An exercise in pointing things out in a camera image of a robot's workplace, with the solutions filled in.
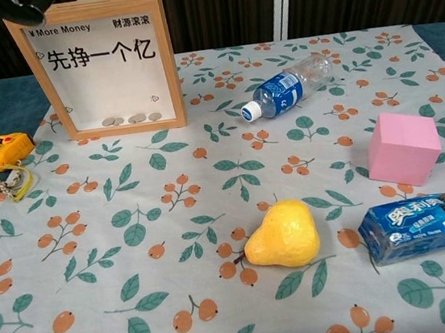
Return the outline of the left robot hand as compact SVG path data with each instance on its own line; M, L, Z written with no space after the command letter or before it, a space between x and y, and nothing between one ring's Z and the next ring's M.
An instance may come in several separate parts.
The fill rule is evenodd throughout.
M44 21L45 0L0 0L3 18L25 26L40 25Z

